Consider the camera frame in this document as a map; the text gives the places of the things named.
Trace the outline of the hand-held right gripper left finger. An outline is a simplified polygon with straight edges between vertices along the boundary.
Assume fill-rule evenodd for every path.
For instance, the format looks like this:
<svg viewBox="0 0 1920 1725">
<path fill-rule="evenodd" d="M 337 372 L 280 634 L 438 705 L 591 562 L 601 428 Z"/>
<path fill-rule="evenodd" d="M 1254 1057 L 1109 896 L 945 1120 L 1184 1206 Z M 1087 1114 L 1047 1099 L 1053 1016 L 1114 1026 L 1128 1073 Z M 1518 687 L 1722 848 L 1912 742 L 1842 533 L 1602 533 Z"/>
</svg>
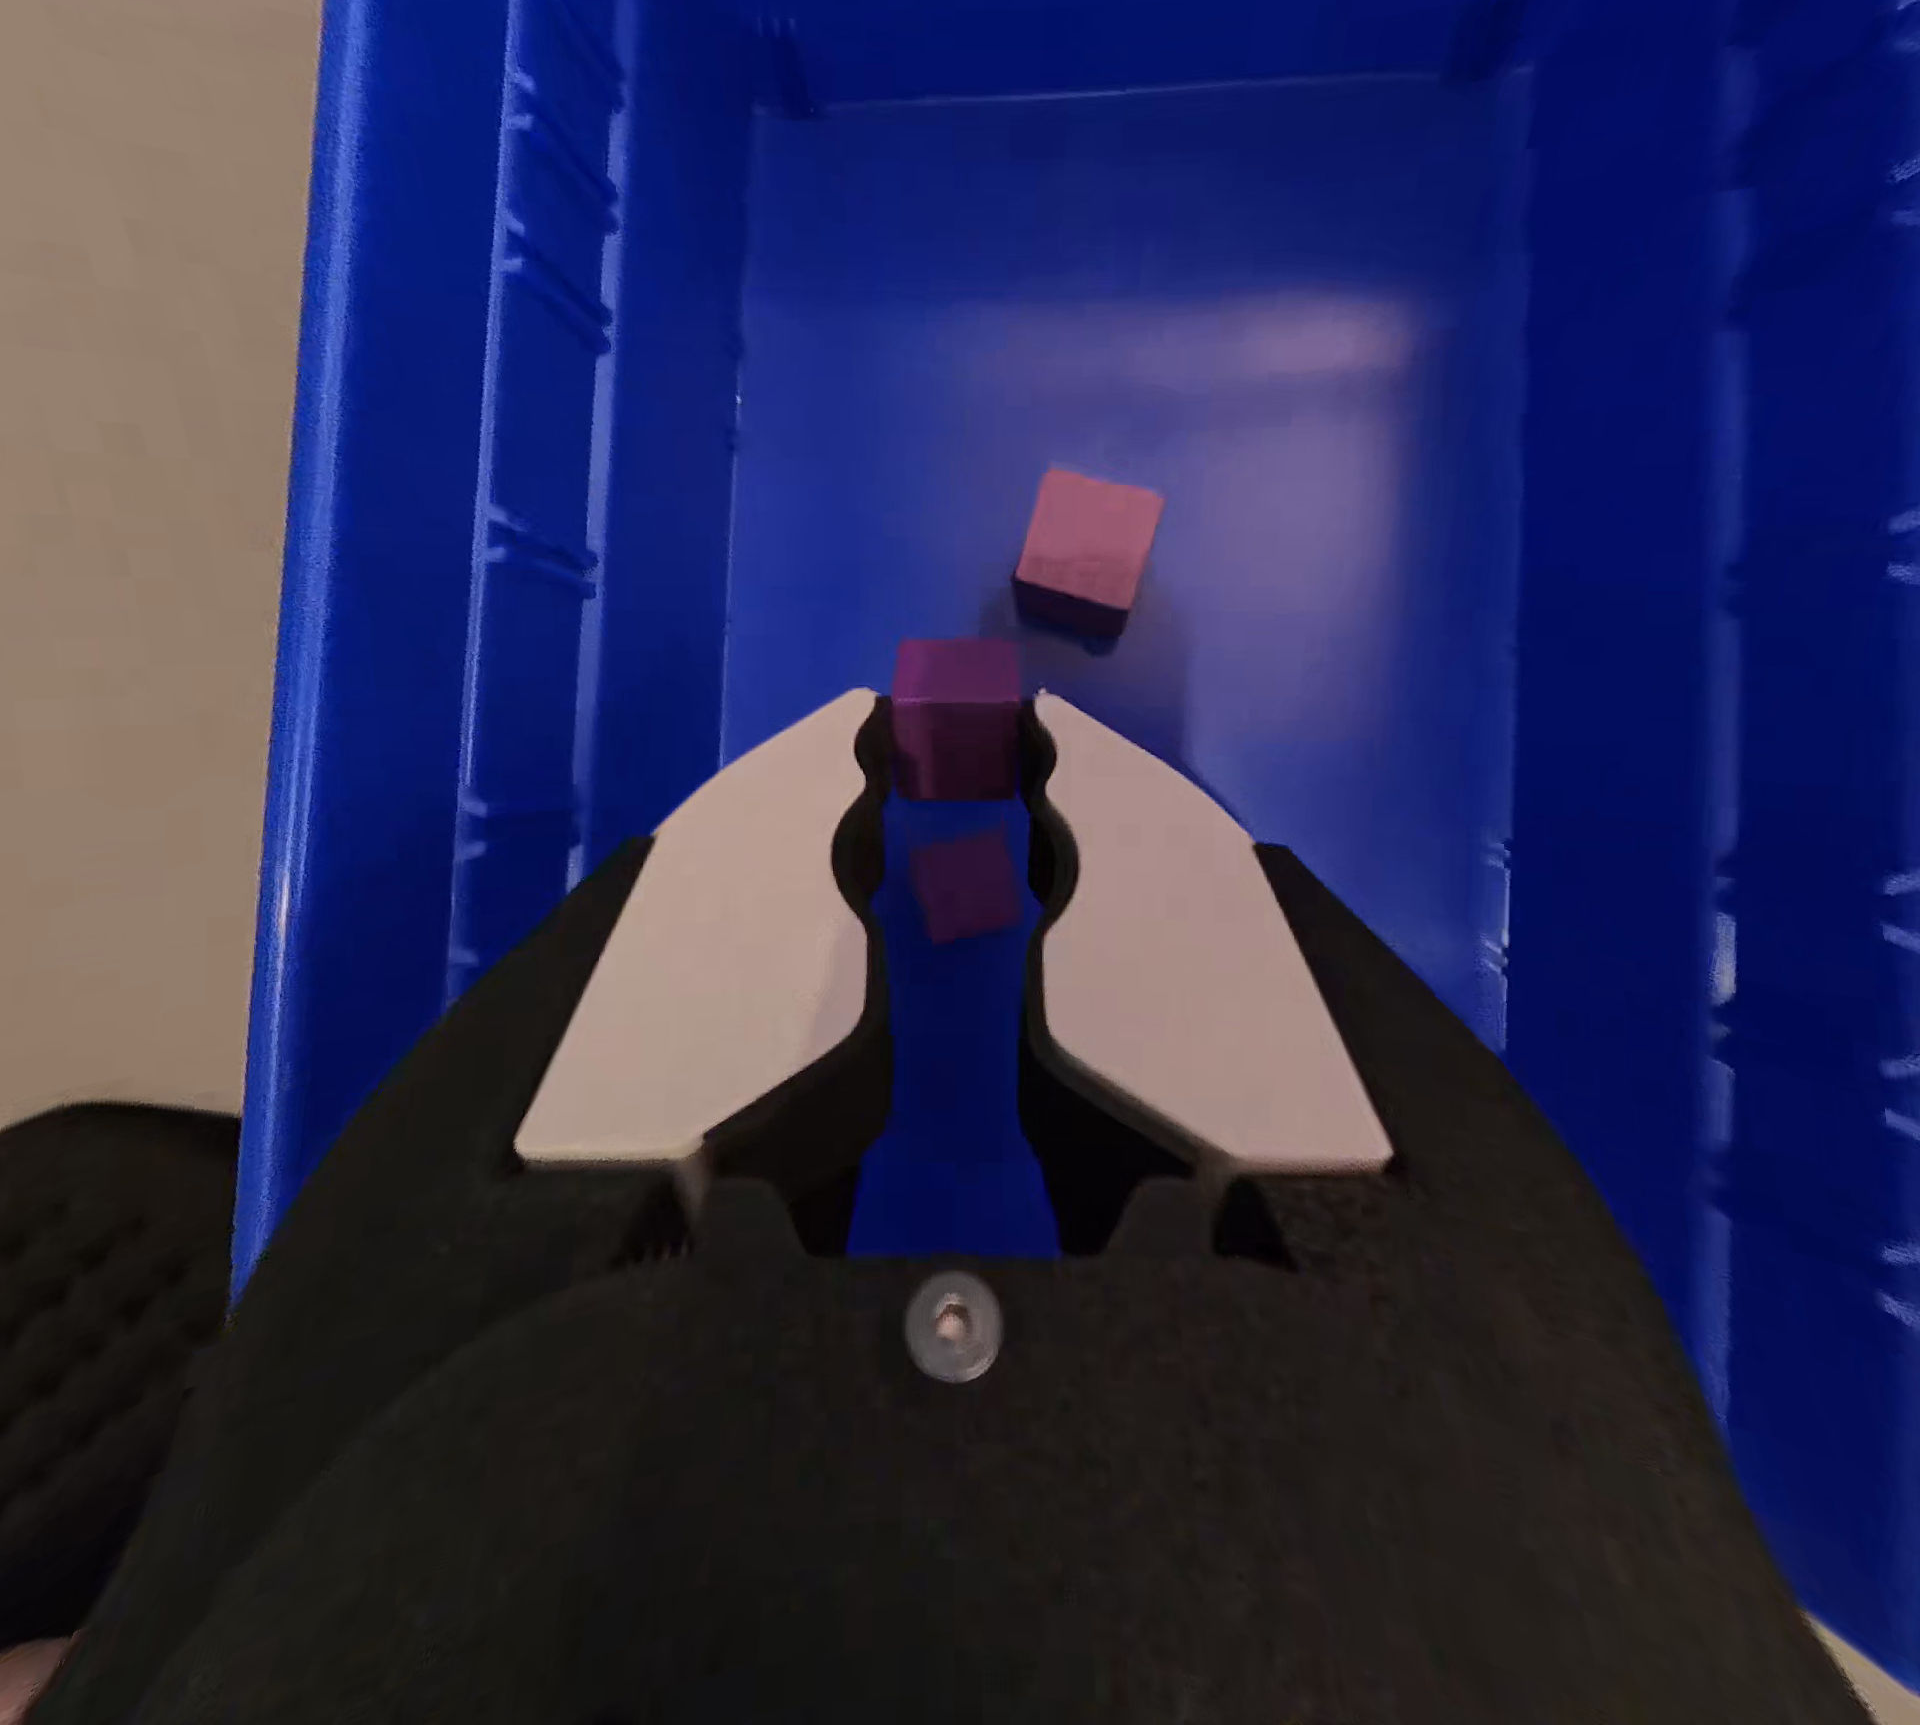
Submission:
<svg viewBox="0 0 1920 1725">
<path fill-rule="evenodd" d="M 656 1169 L 693 1216 L 770 1184 L 847 1253 L 892 1113 L 888 702 L 852 689 L 738 754 L 646 840 L 515 1134 L 533 1169 Z"/>
</svg>

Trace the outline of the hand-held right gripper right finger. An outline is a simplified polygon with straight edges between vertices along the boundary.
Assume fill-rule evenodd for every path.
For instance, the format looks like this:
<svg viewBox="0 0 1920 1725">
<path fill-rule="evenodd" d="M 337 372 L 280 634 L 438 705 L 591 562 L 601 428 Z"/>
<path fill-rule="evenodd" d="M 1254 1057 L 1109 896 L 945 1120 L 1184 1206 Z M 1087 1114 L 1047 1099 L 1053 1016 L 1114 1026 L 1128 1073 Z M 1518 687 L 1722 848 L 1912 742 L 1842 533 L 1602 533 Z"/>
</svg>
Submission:
<svg viewBox="0 0 1920 1725">
<path fill-rule="evenodd" d="M 1041 691 L 1020 723 L 1020 1130 L 1058 1246 L 1100 1253 L 1141 1184 L 1380 1176 L 1394 1145 L 1249 828 L 1157 752 Z"/>
</svg>

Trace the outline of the purple wooden cube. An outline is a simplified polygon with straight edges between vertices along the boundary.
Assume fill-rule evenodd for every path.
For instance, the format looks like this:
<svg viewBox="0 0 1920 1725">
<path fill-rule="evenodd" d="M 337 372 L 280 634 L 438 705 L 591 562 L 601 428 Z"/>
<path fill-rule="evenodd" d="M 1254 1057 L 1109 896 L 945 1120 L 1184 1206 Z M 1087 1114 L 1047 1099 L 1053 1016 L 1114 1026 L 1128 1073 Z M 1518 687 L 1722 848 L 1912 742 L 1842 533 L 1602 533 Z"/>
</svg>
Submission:
<svg viewBox="0 0 1920 1725">
<path fill-rule="evenodd" d="M 1135 614 L 1165 505 L 1155 488 L 1050 464 L 1013 572 L 1020 619 L 1114 643 Z"/>
<path fill-rule="evenodd" d="M 909 882 L 930 945 L 1000 934 L 1025 915 L 1023 877 L 999 827 L 917 844 Z"/>
<path fill-rule="evenodd" d="M 894 783 L 906 801 L 987 802 L 1020 795 L 1025 689 L 1008 639 L 905 639 L 891 691 Z"/>
</svg>

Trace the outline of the blue plastic bin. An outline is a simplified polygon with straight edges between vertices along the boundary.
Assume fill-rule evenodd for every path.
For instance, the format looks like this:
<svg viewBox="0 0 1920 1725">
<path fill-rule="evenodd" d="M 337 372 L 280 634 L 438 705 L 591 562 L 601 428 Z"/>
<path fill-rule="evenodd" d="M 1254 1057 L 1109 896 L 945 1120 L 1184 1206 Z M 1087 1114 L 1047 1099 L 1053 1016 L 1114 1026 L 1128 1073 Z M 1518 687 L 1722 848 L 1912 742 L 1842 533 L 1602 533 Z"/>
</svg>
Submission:
<svg viewBox="0 0 1920 1725">
<path fill-rule="evenodd" d="M 325 0 L 234 1280 L 909 634 L 1294 848 L 1917 1682 L 1917 0 Z M 1023 620 L 1063 464 L 1165 514 Z"/>
</svg>

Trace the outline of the black mesh chair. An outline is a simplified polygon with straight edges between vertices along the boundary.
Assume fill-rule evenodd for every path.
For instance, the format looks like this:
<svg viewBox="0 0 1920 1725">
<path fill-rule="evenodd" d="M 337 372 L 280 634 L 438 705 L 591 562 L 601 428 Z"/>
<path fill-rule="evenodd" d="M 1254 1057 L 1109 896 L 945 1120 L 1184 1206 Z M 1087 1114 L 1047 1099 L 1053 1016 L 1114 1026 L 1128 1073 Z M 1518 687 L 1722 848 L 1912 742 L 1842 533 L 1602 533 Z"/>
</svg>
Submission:
<svg viewBox="0 0 1920 1725">
<path fill-rule="evenodd" d="M 82 1103 L 2 1134 L 2 1648 L 81 1629 L 229 1312 L 240 1126 Z"/>
</svg>

